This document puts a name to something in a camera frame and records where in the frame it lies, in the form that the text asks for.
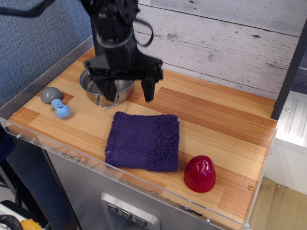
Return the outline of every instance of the metal bowl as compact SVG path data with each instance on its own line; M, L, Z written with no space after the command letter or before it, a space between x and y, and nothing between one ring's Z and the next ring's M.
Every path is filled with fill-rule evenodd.
M134 80L115 80L117 88L117 100L111 102L107 100L97 85L94 83L93 78L89 76L88 69L85 69L80 76L80 85L85 90L86 95L97 106L103 108L111 108L129 98L134 91Z

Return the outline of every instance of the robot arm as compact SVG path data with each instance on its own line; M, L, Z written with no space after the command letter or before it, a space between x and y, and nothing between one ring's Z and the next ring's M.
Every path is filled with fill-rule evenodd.
M43 0L28 11L0 8L0 14L36 17L55 0ZM84 62L102 94L114 101L117 89L115 79L141 80L146 101L154 97L155 83L163 79L162 60L142 54L137 48L133 22L142 23L152 31L148 46L153 40L152 27L136 19L138 0L80 0L96 30L99 53Z

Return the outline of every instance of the purple towel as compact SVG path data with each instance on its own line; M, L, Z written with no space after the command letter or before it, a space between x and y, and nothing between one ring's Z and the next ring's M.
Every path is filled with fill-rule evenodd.
M106 163L123 168L177 172L179 122L176 115L142 116L116 112Z

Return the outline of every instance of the red plastic cup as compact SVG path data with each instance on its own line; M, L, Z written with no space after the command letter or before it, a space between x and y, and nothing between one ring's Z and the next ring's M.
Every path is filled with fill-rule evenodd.
M208 156L192 158L184 171L184 182L194 192L205 193L215 185L215 168Z

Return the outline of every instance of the wood plank wall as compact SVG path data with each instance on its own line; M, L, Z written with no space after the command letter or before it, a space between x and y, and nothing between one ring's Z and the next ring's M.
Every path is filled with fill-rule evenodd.
M140 0L163 68L277 99L307 18L306 0ZM150 30L134 23L140 42Z

